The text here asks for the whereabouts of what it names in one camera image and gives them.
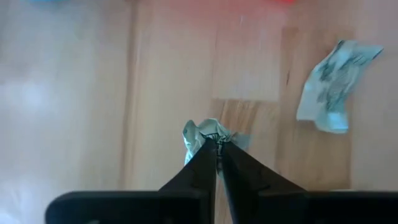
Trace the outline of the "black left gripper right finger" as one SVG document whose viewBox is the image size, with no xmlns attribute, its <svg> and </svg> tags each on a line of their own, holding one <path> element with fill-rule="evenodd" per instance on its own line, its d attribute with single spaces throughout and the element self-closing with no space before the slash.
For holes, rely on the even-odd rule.
<svg viewBox="0 0 398 224">
<path fill-rule="evenodd" d="M 236 224 L 398 224 L 398 192 L 307 191 L 233 143 L 222 173 Z"/>
</svg>

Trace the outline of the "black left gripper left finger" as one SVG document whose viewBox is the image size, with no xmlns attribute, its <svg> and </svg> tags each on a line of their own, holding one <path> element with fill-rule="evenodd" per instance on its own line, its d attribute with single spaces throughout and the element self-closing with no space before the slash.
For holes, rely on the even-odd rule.
<svg viewBox="0 0 398 224">
<path fill-rule="evenodd" d="M 52 200 L 45 224 L 213 224 L 216 143 L 206 140 L 159 190 L 74 191 Z"/>
</svg>

